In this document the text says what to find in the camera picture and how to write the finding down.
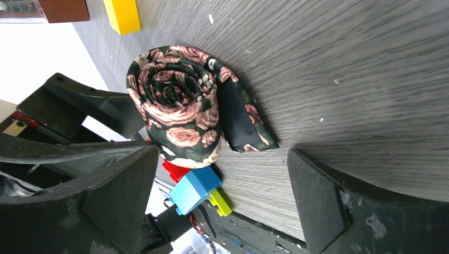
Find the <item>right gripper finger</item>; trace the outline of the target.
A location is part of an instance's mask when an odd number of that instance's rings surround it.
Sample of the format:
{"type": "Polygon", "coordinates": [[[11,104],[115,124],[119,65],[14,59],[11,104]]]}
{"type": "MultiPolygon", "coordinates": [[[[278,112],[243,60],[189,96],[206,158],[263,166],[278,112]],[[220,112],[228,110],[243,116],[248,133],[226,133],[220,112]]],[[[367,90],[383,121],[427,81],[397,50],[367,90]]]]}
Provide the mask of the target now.
{"type": "Polygon", "coordinates": [[[448,203],[396,193],[288,151],[310,253],[448,253],[448,203]]]}

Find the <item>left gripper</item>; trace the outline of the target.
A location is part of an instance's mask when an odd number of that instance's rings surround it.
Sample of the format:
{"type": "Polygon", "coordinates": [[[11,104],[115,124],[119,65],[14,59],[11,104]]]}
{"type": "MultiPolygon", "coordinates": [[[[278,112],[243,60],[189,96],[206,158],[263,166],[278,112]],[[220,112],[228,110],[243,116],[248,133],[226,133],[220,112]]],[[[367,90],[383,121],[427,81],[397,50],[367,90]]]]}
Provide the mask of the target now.
{"type": "Polygon", "coordinates": [[[90,116],[130,138],[145,125],[130,96],[55,73],[16,109],[1,123],[1,196],[29,197],[1,198],[1,253],[150,251],[157,148],[83,126],[90,116]]]}

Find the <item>black pink floral tie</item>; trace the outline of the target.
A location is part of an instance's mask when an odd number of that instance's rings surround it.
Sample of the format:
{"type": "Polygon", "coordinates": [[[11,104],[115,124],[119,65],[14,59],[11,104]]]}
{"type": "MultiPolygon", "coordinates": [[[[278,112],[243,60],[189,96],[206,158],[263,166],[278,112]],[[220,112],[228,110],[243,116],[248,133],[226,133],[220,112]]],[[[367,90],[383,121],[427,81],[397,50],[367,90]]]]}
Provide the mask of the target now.
{"type": "Polygon", "coordinates": [[[174,165],[209,166],[222,142],[237,153],[278,148],[239,78],[199,49],[148,50],[131,63],[126,84],[151,141],[174,165]]]}

